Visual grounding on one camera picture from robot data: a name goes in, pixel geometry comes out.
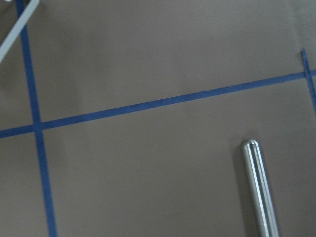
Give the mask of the steel muddler black tip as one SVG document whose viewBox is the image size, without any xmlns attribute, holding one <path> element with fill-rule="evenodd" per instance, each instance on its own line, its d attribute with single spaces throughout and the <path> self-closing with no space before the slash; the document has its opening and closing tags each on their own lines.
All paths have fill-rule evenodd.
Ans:
<svg viewBox="0 0 316 237">
<path fill-rule="evenodd" d="M 254 205 L 259 235 L 280 236 L 273 199 L 265 169 L 261 147 L 255 139 L 241 144 L 241 151 Z"/>
</svg>

